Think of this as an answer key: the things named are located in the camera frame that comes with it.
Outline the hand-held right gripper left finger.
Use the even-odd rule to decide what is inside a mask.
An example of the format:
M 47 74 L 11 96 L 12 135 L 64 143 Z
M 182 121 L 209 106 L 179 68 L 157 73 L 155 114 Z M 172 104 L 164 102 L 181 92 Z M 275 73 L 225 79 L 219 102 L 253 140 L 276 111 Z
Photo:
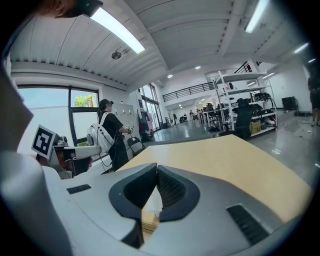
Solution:
M 114 173 L 62 180 L 44 167 L 45 188 L 58 223 L 46 232 L 54 256 L 146 256 L 142 250 L 142 208 L 125 196 L 125 187 L 138 202 L 156 163 Z

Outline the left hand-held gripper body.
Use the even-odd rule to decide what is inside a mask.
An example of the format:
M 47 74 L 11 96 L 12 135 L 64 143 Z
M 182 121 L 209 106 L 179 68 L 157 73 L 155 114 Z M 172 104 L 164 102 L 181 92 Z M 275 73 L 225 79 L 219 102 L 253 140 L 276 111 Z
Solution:
M 65 136 L 42 125 L 36 130 L 31 149 L 40 165 L 53 168 L 61 179 L 72 179 L 90 168 L 90 157 L 84 156 L 79 147 L 69 146 Z

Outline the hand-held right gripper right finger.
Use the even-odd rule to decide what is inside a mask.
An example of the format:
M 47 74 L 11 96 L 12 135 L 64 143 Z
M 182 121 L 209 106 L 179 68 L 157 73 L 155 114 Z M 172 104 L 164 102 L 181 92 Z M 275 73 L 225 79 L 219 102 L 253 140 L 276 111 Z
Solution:
M 285 232 L 264 203 L 222 179 L 160 165 L 165 198 L 143 251 L 152 256 L 263 256 Z

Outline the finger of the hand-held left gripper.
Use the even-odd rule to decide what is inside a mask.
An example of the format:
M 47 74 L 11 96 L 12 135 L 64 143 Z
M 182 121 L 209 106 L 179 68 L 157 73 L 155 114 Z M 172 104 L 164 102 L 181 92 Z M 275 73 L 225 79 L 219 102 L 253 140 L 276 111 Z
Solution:
M 99 155 L 101 153 L 101 147 L 98 145 L 93 146 L 77 146 L 74 148 L 75 159 L 91 158 L 92 156 Z

